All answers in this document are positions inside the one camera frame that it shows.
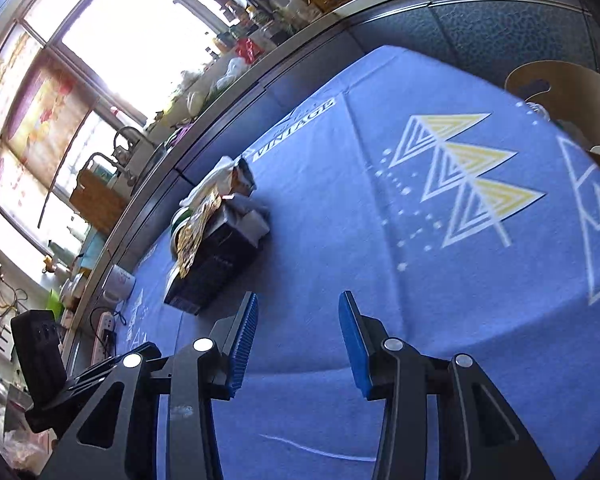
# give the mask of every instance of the wooden basket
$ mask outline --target wooden basket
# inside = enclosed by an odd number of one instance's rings
[[[86,168],[80,170],[77,180],[78,185],[71,193],[69,202],[84,221],[99,232],[110,235],[128,204],[127,200],[109,189],[100,177]]]

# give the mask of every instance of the power strip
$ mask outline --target power strip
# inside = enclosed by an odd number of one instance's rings
[[[91,353],[91,366],[96,365],[104,361],[107,358],[102,341],[105,340],[105,331],[113,332],[116,321],[111,312],[103,312],[98,322],[98,330],[96,334],[98,337],[93,343],[93,352]]]

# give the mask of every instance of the chair back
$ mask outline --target chair back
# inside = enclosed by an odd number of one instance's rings
[[[530,97],[524,87],[546,82],[549,89]],[[509,74],[505,90],[542,105],[552,120],[575,124],[592,145],[600,145],[600,74],[566,61],[534,61]]]

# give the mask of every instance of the yellow triangle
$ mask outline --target yellow triangle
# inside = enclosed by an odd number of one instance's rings
[[[447,140],[471,128],[490,114],[419,115],[420,123],[439,140]]]
[[[486,178],[476,178],[474,186],[498,220],[504,220],[544,196],[544,193],[532,189]]]
[[[471,176],[478,176],[492,170],[516,154],[509,150],[496,150],[473,144],[458,144],[457,142],[445,142],[444,146],[454,156],[464,172]]]

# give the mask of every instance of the red package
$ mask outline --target red package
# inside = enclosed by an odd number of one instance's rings
[[[264,50],[262,50],[251,38],[240,38],[235,46],[235,52],[250,65],[264,54]]]

